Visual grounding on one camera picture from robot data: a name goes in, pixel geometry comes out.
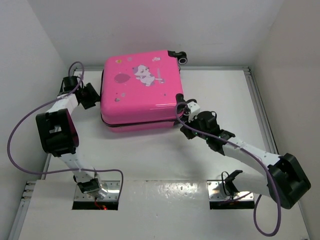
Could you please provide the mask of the pink hard-shell suitcase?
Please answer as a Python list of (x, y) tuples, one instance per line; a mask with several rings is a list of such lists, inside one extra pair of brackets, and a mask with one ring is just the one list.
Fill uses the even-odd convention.
[(172, 128), (184, 100), (180, 66), (187, 53), (171, 50), (109, 57), (100, 87), (100, 116), (114, 133)]

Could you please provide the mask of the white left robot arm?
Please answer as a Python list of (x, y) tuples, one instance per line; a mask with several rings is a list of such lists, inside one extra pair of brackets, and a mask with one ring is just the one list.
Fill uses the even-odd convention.
[(72, 94), (59, 94), (53, 106), (37, 114), (35, 120), (43, 150), (65, 163), (83, 194), (102, 200), (107, 196), (108, 189), (103, 186), (98, 171), (78, 157), (80, 140), (72, 120), (72, 112), (80, 104), (88, 109), (99, 101), (100, 96), (88, 83)]

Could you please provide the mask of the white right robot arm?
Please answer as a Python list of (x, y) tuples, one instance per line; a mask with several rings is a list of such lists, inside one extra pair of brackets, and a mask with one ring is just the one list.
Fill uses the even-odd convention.
[(237, 169), (224, 180), (223, 189), (233, 196), (249, 191), (268, 196), (284, 209), (291, 209), (311, 188), (297, 158), (286, 153), (278, 155), (254, 147), (234, 133), (221, 129), (214, 111), (202, 111), (193, 120), (179, 119), (181, 132), (187, 139), (199, 137), (216, 153), (233, 158), (255, 169), (261, 177), (248, 176)]

